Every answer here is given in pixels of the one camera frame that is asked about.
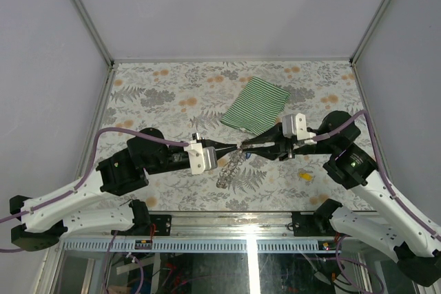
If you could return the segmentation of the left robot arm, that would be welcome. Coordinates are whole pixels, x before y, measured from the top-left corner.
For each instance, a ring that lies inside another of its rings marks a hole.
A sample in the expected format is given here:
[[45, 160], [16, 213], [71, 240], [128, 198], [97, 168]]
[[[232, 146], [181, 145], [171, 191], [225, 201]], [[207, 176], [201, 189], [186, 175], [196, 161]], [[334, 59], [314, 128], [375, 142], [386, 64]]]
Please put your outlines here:
[[149, 177], [189, 169], [199, 175], [216, 168], [218, 159], [238, 149], [235, 144], [206, 140], [193, 134], [188, 142], [165, 140], [153, 127], [139, 132], [105, 128], [129, 134], [126, 148], [95, 163], [89, 161], [82, 177], [38, 198], [17, 195], [10, 199], [10, 213], [19, 220], [11, 230], [15, 251], [40, 251], [71, 235], [110, 233], [154, 237], [156, 227], [145, 202], [133, 198], [110, 209], [90, 210], [102, 200], [121, 197], [148, 186]]

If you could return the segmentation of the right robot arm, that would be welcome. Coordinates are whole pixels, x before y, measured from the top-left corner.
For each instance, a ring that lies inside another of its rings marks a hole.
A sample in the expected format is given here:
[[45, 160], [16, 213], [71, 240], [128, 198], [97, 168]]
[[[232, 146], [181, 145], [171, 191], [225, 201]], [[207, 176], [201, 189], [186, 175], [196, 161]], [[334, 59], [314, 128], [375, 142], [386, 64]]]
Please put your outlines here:
[[322, 235], [349, 235], [378, 250], [411, 281], [429, 287], [440, 280], [440, 225], [417, 208], [390, 181], [378, 159], [355, 143], [361, 131], [355, 115], [333, 111], [318, 129], [307, 126], [304, 114], [284, 116], [261, 135], [242, 143], [243, 151], [268, 160], [284, 161], [297, 155], [328, 155], [327, 175], [373, 207], [386, 221], [359, 218], [341, 203], [328, 199], [315, 211], [314, 226]]

